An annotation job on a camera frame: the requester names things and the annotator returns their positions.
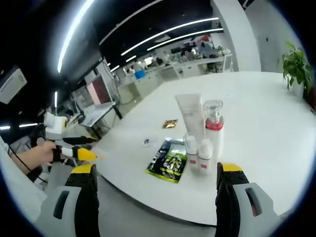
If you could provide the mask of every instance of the small white bottle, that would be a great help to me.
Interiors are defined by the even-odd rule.
[[[198,148],[199,171],[201,174],[210,175],[212,172],[213,144],[207,138],[203,139]]]
[[[220,100],[209,100],[203,108],[208,110],[205,121],[205,136],[210,139],[214,146],[214,158],[219,160],[222,156],[224,145],[224,118],[220,115],[223,102]]]
[[[199,163],[198,163],[198,142],[195,136],[186,134],[184,137],[184,145],[187,151],[187,158],[189,166],[193,172],[198,172]]]

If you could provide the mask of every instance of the fluorescent light strip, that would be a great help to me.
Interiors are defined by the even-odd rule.
[[[55,108],[57,108],[57,96],[58,96],[58,93],[57,91],[55,91],[55,103],[54,103]]]
[[[92,5],[92,3],[94,2],[94,0],[87,0],[85,2],[85,4],[82,6],[82,8],[80,9],[80,11],[78,12],[77,16],[75,17],[73,23],[71,24],[69,31],[67,33],[64,45],[61,49],[60,52],[60,56],[59,56],[59,60],[58,60],[58,66],[57,66],[57,70],[60,73],[61,71],[61,67],[63,65],[63,60],[66,54],[66,50],[69,46],[70,40],[74,35],[75,29],[77,28],[77,26],[79,25],[82,17],[84,16],[85,12],[89,9],[89,7]]]
[[[136,58],[136,55],[134,55],[133,57],[130,57],[129,59],[127,59],[126,62],[129,62],[130,60],[133,60],[134,58]]]
[[[113,71],[115,71],[118,68],[119,68],[119,65],[117,65],[115,68],[111,69],[110,72],[113,72]]]
[[[28,124],[21,124],[19,127],[30,127],[30,126],[36,126],[38,123],[28,123]]]
[[[214,20],[218,20],[218,19],[219,19],[218,17],[206,18],[206,19],[202,19],[202,20],[197,20],[197,21],[188,22],[188,23],[182,24],[182,25],[180,25],[180,26],[172,27],[172,28],[170,28],[170,29],[168,29],[168,30],[162,31],[162,32],[160,32],[160,33],[158,33],[158,34],[156,34],[156,35],[154,35],[154,36],[149,37],[148,39],[145,39],[145,40],[141,41],[140,43],[134,45],[133,47],[129,48],[127,51],[125,51],[124,53],[122,53],[121,56],[127,54],[128,52],[130,52],[130,51],[132,51],[133,49],[137,48],[138,46],[142,45],[143,43],[146,43],[146,42],[148,42],[148,41],[150,41],[150,40],[152,40],[152,39],[154,39],[154,38],[156,38],[156,37],[158,37],[158,36],[161,36],[161,35],[163,35],[163,34],[165,34],[165,33],[167,33],[167,32],[170,32],[170,31],[179,29],[179,28],[181,28],[181,27],[185,27],[185,26],[189,26],[189,25],[193,25],[193,24],[197,24],[197,23],[201,23],[201,22],[205,22],[205,21],[214,21]]]
[[[10,128],[11,128],[10,126],[2,126],[2,127],[0,127],[0,130],[8,130]]]
[[[199,31],[199,32],[187,34],[187,35],[184,35],[184,36],[179,36],[179,37],[177,37],[177,38],[170,39],[170,40],[167,40],[167,41],[162,42],[162,43],[160,43],[160,44],[157,44],[157,45],[155,45],[155,46],[153,46],[153,47],[150,47],[150,48],[147,49],[147,51],[152,50],[152,49],[157,48],[157,47],[160,47],[160,46],[162,46],[162,45],[164,45],[164,44],[166,44],[166,43],[170,43],[170,42],[173,42],[173,41],[175,41],[175,40],[179,40],[179,39],[182,39],[182,38],[185,38],[185,37],[194,36],[194,35],[199,35],[199,34],[208,33],[208,32],[214,32],[214,31],[222,31],[222,30],[224,30],[224,29],[223,29],[223,28],[217,28],[217,29],[211,29],[211,30],[206,30],[206,31]]]

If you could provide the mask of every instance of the gold packet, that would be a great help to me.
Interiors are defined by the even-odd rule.
[[[178,123],[178,120],[166,120],[162,126],[162,128],[175,128]]]

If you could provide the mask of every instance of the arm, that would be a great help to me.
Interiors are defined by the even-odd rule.
[[[30,170],[33,170],[42,164],[53,161],[53,149],[55,148],[55,143],[48,141],[45,142],[43,146],[33,147],[29,151],[19,153],[17,155]],[[25,167],[25,165],[15,156],[15,154],[11,154],[11,158],[24,174],[28,174],[30,172],[29,169]]]

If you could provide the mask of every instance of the blue bin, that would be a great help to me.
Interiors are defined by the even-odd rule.
[[[140,71],[135,72],[135,76],[136,76],[136,79],[144,78],[146,76],[146,73],[144,70],[140,70]]]

